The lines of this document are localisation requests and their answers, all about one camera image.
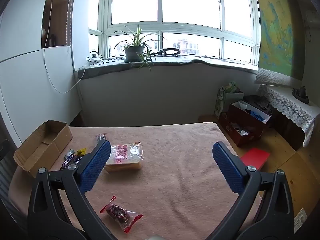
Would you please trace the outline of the window frame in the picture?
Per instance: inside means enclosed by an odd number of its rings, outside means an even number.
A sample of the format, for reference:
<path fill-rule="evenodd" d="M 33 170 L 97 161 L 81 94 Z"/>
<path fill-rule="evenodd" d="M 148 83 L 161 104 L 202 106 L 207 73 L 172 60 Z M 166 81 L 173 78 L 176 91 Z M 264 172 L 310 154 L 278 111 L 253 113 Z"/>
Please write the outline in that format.
<path fill-rule="evenodd" d="M 258 65 L 257 0 L 88 0 L 87 22 L 89 50 L 104 57 L 123 56 L 139 34 L 154 52 Z"/>

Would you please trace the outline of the green white paper bag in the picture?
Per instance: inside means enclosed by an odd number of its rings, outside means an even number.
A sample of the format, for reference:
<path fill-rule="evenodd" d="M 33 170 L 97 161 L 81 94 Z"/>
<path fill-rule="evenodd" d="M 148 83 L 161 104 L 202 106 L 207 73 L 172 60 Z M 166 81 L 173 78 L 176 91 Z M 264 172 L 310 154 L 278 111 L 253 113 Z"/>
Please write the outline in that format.
<path fill-rule="evenodd" d="M 217 92 L 214 114 L 219 117 L 222 112 L 228 111 L 230 104 L 242 100 L 243 97 L 244 93 L 234 81 L 220 87 Z"/>

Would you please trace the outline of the brown cardboard box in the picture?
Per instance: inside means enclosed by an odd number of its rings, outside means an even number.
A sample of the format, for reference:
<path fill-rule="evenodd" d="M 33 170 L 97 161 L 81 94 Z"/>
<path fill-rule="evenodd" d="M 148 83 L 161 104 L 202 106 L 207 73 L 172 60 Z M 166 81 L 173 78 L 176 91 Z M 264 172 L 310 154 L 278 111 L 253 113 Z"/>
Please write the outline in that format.
<path fill-rule="evenodd" d="M 33 178 L 42 167 L 49 170 L 73 136 L 67 123 L 48 120 L 15 151 L 14 161 Z"/>

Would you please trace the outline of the red flat box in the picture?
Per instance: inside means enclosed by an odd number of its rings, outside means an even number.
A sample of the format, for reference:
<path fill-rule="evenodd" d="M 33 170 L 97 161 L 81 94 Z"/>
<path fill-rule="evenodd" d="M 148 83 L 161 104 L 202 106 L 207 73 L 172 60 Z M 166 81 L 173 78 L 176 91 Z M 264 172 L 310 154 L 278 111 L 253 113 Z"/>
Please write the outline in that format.
<path fill-rule="evenodd" d="M 251 148 L 240 159 L 246 166 L 254 166 L 257 170 L 261 170 L 267 162 L 270 154 L 258 148 Z"/>

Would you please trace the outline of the dark figurine on table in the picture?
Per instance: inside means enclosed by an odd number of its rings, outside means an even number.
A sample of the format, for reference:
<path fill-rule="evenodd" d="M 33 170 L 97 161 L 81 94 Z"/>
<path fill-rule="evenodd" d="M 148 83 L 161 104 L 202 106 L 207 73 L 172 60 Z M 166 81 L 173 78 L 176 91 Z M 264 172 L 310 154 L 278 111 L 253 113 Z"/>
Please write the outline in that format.
<path fill-rule="evenodd" d="M 300 87 L 299 89 L 294 88 L 292 90 L 292 95 L 294 98 L 303 102 L 306 105 L 308 105 L 310 102 L 310 100 L 306 94 L 306 88 L 304 86 Z"/>

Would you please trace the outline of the packaged bread slices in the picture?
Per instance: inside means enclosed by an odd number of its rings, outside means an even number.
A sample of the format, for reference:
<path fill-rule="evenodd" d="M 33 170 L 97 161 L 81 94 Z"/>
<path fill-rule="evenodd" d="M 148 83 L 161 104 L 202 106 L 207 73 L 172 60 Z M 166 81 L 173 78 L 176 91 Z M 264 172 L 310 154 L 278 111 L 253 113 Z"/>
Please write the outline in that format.
<path fill-rule="evenodd" d="M 132 144 L 113 145 L 104 170 L 107 172 L 140 170 L 143 159 L 144 153 L 140 141 Z"/>

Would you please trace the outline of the potted spider plant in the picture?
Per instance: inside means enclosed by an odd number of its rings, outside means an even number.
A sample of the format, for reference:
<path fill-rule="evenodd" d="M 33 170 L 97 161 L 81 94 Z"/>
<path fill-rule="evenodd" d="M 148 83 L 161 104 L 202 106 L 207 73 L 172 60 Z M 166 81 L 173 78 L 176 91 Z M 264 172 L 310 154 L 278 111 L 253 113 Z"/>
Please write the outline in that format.
<path fill-rule="evenodd" d="M 137 29 L 133 32 L 128 26 L 124 25 L 127 31 L 116 30 L 115 33 L 121 32 L 125 36 L 129 37 L 129 40 L 119 41 L 114 49 L 120 44 L 123 46 L 123 52 L 125 53 L 127 63 L 140 63 L 139 68 L 148 67 L 151 69 L 150 64 L 153 64 L 156 56 L 152 52 L 152 48 L 149 46 L 149 42 L 160 42 L 166 40 L 162 35 L 156 34 L 157 38 L 148 38 L 152 33 L 142 35 L 142 29 L 140 25 L 137 25 Z"/>

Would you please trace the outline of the grey window sill cushion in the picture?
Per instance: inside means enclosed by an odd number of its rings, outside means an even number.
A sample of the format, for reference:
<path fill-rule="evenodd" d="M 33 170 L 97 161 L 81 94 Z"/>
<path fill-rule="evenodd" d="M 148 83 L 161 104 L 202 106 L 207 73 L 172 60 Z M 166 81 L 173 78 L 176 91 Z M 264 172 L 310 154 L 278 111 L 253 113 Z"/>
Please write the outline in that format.
<path fill-rule="evenodd" d="M 189 64 L 204 64 L 210 67 L 235 69 L 249 73 L 256 73 L 258 71 L 258 66 L 249 63 L 225 61 L 209 56 L 198 57 L 187 55 L 170 57 L 157 56 L 148 66 L 146 66 L 146 68 L 186 66 Z M 108 60 L 104 63 L 92 64 L 88 62 L 77 70 L 76 77 L 79 79 L 90 79 L 105 74 L 118 73 L 135 68 L 140 69 L 142 67 L 141 62 L 125 62 L 119 58 L 115 61 Z"/>

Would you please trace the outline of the yellow candy packet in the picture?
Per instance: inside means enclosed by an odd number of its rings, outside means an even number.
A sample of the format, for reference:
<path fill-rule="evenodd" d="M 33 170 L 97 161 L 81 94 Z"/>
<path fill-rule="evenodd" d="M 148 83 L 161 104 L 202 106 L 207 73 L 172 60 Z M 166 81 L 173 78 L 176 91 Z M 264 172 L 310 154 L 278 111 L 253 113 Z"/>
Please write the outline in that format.
<path fill-rule="evenodd" d="M 83 156 L 85 154 L 86 154 L 86 148 L 78 149 L 76 152 L 76 155 L 78 155 L 78 156 Z"/>

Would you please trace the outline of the Snickers bar Chinese label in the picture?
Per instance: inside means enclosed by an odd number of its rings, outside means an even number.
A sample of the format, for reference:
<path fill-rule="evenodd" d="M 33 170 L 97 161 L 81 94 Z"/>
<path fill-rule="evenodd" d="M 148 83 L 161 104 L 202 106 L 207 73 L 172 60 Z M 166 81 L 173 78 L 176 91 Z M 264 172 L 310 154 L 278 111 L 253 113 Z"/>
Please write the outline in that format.
<path fill-rule="evenodd" d="M 77 157 L 78 157 L 77 155 L 73 155 L 73 154 L 69 155 L 62 163 L 61 169 L 64 170 L 65 168 L 67 168 L 68 165 L 72 164 L 77 159 Z"/>

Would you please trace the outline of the white cabinet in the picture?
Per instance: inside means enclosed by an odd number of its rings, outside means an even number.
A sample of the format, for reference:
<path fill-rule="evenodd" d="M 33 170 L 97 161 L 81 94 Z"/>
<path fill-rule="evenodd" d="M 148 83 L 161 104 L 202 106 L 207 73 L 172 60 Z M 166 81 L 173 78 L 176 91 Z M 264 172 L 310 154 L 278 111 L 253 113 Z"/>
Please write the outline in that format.
<path fill-rule="evenodd" d="M 1 117 L 16 147 L 42 123 L 80 112 L 71 49 L 41 46 L 46 0 L 10 0 L 1 14 Z"/>

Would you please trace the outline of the teal mint candy packet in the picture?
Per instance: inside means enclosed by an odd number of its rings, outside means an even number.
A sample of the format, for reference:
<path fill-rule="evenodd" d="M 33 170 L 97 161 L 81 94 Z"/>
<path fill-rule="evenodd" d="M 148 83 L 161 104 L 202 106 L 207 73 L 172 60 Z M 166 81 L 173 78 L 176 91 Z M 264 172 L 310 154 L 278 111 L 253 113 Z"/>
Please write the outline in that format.
<path fill-rule="evenodd" d="M 70 149 L 64 156 L 64 159 L 68 159 L 70 156 L 73 156 L 75 154 L 75 150 Z"/>

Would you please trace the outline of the white lace covered side table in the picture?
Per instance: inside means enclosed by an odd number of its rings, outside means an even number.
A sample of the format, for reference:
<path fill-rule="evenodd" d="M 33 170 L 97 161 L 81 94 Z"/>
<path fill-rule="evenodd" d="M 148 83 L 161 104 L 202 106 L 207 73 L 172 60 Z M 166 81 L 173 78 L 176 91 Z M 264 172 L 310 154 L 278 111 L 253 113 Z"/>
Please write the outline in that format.
<path fill-rule="evenodd" d="M 299 101 L 287 87 L 260 85 L 258 94 L 264 95 L 272 107 L 302 129 L 306 148 L 313 131 L 319 128 L 319 107 L 311 101 L 308 104 Z"/>

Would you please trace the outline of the dark red storage box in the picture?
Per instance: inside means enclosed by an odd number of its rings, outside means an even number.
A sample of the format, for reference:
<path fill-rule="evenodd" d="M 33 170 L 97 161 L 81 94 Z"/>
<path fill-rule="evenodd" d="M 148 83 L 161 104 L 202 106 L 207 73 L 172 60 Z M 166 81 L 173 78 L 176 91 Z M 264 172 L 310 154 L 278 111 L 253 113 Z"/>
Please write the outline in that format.
<path fill-rule="evenodd" d="M 271 116 L 242 100 L 231 103 L 219 124 L 238 147 L 260 139 Z"/>

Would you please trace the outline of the red date snack packet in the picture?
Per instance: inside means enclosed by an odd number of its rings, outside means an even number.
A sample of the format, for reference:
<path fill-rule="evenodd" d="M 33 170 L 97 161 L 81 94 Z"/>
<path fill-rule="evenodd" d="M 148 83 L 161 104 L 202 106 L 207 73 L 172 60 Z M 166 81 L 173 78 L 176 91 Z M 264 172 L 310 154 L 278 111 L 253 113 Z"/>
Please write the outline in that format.
<path fill-rule="evenodd" d="M 109 203 L 105 205 L 99 212 L 107 213 L 114 221 L 116 221 L 124 233 L 129 233 L 134 224 L 139 221 L 144 215 L 142 213 L 127 210 L 119 205 L 114 204 L 117 200 L 113 196 Z"/>
<path fill-rule="evenodd" d="M 101 140 L 106 140 L 106 139 L 107 138 L 105 133 L 97 135 L 97 142 L 100 142 Z"/>

